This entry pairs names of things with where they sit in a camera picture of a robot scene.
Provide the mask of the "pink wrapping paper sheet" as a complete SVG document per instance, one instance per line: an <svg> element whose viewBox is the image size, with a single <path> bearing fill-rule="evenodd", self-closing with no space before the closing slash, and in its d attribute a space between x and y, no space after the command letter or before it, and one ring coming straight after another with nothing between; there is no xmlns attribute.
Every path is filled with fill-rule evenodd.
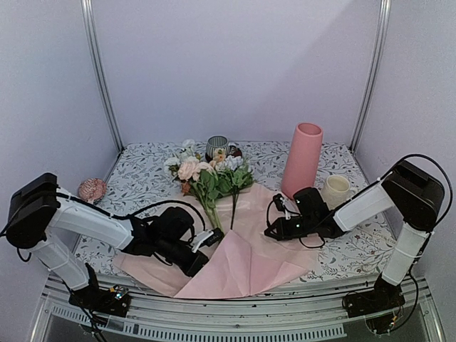
<svg viewBox="0 0 456 342"><path fill-rule="evenodd" d="M203 250L209 262L192 278L178 266L166 266L153 256L119 252L113 265L141 284L177 299L242 298L293 281L314 269L320 240L315 235L303 243L266 237L266 223L279 217L269 206L273 195L255 183L240 194L236 205L228 198L218 201L224 239Z"/></svg>

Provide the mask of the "pink rose flower stem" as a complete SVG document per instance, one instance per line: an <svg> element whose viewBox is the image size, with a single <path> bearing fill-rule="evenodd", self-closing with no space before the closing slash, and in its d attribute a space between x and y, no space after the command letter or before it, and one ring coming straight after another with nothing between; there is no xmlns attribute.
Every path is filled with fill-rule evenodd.
<svg viewBox="0 0 456 342"><path fill-rule="evenodd" d="M219 197L215 169L196 157L188 157L178 167L177 179L182 183L182 191L193 196L201 204L212 228L222 230L215 203Z"/></svg>

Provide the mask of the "peach blossom flower stem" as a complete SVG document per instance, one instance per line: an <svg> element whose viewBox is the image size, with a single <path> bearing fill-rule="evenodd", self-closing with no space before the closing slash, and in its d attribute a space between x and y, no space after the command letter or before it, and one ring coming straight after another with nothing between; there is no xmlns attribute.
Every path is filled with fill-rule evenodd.
<svg viewBox="0 0 456 342"><path fill-rule="evenodd" d="M198 182L200 180L202 174L204 174L204 175L208 174L211 177L211 180L213 180L214 182L217 182L219 180L219 177L217 174L219 164L221 162L223 162L226 158L226 155L222 154L221 152L219 152L218 155L215 155L213 160L210 162L204 162L204 161L202 161L202 159L199 157L198 154L197 154L197 156L200 159L200 162L199 162L193 176L187 181L180 180L180 182L182 183L181 191L185 195L190 194L191 184Z"/></svg>

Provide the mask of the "cream printed ribbon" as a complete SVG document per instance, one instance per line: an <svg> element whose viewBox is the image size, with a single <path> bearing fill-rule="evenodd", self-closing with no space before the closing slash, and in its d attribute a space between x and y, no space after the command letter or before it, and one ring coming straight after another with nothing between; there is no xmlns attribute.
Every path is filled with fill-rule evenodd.
<svg viewBox="0 0 456 342"><path fill-rule="evenodd" d="M360 224L357 230L374 239L379 239L390 246L395 246L396 240L391 231L386 226L374 223Z"/></svg>

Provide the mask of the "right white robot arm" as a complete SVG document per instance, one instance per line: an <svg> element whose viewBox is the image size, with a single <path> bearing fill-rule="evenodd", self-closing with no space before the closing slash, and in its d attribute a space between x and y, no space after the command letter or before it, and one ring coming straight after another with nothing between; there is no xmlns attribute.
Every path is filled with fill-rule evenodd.
<svg viewBox="0 0 456 342"><path fill-rule="evenodd" d="M267 237L288 241L317 233L323 239L333 239L379 214L395 214L402 220L393 252L379 276L382 284L368 296L371 308L382 311L394 302L394 287L403 281L447 214L442 204L452 201L452 188L403 158L337 207L331 208L313 187L296 192L292 199L298 214L267 222L264 230Z"/></svg>

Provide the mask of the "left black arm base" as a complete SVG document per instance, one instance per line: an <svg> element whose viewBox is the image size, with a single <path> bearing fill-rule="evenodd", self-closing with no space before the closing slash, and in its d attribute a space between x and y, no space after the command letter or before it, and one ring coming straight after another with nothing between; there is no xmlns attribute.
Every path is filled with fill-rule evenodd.
<svg viewBox="0 0 456 342"><path fill-rule="evenodd" d="M89 311L125 318L131 302L128 290L119 285L109 289L100 288L94 269L88 263L85 266L89 276L88 285L76 291L71 290L69 304Z"/></svg>

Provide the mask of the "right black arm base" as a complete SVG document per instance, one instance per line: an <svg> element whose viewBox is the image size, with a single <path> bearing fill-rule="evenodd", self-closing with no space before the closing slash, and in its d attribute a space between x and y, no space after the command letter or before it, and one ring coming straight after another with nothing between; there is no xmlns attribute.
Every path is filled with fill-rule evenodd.
<svg viewBox="0 0 456 342"><path fill-rule="evenodd" d="M392 310L401 309L404 304L405 299L401 286L389 284L382 276L377 278L371 290L352 291L342 299L342 307L347 311L349 318L390 311L384 316L370 318L366 321L368 328L377 335L393 330L398 314L392 313Z"/></svg>

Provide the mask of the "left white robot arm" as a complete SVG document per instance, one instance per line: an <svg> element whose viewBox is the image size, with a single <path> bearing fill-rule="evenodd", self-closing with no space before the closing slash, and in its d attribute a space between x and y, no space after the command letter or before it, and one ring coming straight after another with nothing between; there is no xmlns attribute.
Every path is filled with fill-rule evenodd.
<svg viewBox="0 0 456 342"><path fill-rule="evenodd" d="M92 237L124 254L157 257L193 277L209 259L183 239L195 230L187 203L170 200L168 206L159 216L141 219L137 212L119 216L73 196L58 186L54 174L46 172L13 193L4 232L12 246L29 251L78 291L90 309L100 309L106 302L104 290L89 282L88 267L56 231Z"/></svg>

